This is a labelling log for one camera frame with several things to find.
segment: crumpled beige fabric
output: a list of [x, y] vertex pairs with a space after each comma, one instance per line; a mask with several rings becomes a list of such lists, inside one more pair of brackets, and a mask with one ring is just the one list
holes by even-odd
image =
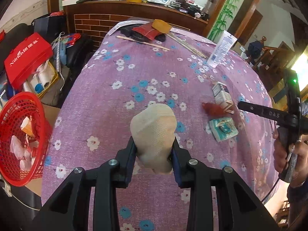
[[131, 135], [137, 156], [145, 167], [159, 174], [170, 173], [172, 164], [168, 157], [176, 127], [175, 115], [166, 104], [155, 103], [133, 117]]

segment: blue flower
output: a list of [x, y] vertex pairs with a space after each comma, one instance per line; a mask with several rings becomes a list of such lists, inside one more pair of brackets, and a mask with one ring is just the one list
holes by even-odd
[[46, 156], [44, 165], [49, 166], [51, 164], [51, 156]]
[[111, 55], [106, 55], [103, 60], [108, 60], [111, 58]]
[[139, 82], [140, 87], [146, 87], [149, 82], [147, 80], [142, 80]]
[[152, 231], [154, 229], [154, 223], [150, 220], [140, 221], [139, 227], [142, 231]]
[[174, 107], [175, 107], [175, 102], [174, 102], [173, 99], [169, 99], [169, 100], [167, 101], [167, 104], [168, 104], [168, 106], [169, 106], [170, 108], [174, 108]]
[[143, 94], [140, 94], [140, 93], [136, 94], [136, 95], [135, 95], [135, 100], [136, 100], [137, 102], [142, 102], [142, 101], [144, 100], [144, 95], [143, 95]]
[[180, 132], [180, 133], [184, 133], [185, 132], [185, 125], [181, 122], [177, 122], [177, 128], [175, 129], [175, 131]]
[[131, 217], [131, 211], [127, 207], [121, 207], [119, 210], [119, 215], [126, 219]]
[[133, 86], [133, 87], [131, 87], [131, 91], [133, 93], [137, 93], [139, 91], [139, 88], [137, 86]]
[[222, 160], [222, 161], [219, 163], [219, 166], [220, 166], [220, 168], [224, 168], [224, 167], [226, 167], [226, 166], [231, 167], [231, 163], [228, 162], [228, 161], [226, 161], [226, 160]]
[[124, 59], [125, 61], [129, 61], [129, 60], [131, 59], [131, 57], [130, 57], [129, 55], [124, 55], [124, 56], [123, 56], [123, 59]]
[[193, 62], [190, 66], [190, 68], [194, 69], [195, 67], [197, 67], [197, 64], [195, 62]]

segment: red gift bag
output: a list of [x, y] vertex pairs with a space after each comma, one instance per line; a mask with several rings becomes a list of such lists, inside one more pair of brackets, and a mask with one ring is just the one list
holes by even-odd
[[4, 61], [7, 77], [14, 89], [18, 89], [36, 69], [52, 57], [51, 45], [38, 33], [24, 39]]

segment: black cable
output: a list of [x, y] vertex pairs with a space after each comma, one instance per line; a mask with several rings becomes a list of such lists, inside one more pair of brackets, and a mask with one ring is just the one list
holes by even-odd
[[268, 192], [268, 194], [263, 198], [263, 200], [261, 202], [263, 202], [269, 195], [270, 193], [273, 191], [273, 189], [276, 187], [277, 183], [279, 182], [279, 178], [277, 179], [277, 181], [275, 182], [274, 186], [271, 188], [271, 190]]

